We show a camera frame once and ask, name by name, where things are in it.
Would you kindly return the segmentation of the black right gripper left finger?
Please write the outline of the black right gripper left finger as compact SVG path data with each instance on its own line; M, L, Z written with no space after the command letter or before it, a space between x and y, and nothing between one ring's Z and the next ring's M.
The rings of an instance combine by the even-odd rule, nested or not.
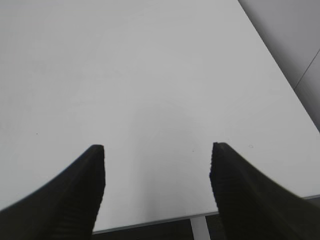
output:
M44 186L1 210L0 238L90 240L105 186L105 150L94 144Z

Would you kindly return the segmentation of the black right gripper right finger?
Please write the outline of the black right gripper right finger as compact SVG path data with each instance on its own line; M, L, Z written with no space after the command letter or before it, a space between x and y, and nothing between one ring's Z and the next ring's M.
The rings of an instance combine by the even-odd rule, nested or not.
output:
M318 240L320 208L285 189L225 142L212 146L209 179L228 240Z

